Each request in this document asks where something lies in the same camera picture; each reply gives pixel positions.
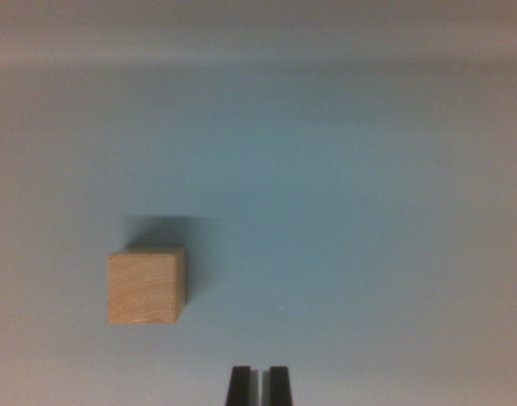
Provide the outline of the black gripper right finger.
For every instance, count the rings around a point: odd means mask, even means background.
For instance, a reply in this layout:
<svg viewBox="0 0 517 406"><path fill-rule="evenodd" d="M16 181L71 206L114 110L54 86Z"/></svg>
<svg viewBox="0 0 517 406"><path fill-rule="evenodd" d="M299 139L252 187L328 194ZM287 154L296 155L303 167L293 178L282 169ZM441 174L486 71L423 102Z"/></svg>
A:
<svg viewBox="0 0 517 406"><path fill-rule="evenodd" d="M262 372L261 406L293 406L289 368L271 366Z"/></svg>

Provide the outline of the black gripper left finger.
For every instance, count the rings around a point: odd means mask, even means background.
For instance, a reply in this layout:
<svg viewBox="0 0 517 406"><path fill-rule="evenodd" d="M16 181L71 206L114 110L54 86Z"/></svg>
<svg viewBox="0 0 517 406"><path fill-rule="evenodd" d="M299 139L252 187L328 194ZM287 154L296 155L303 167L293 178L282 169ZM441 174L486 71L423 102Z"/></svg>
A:
<svg viewBox="0 0 517 406"><path fill-rule="evenodd" d="M228 384L226 406L258 404L258 375L249 365L234 366Z"/></svg>

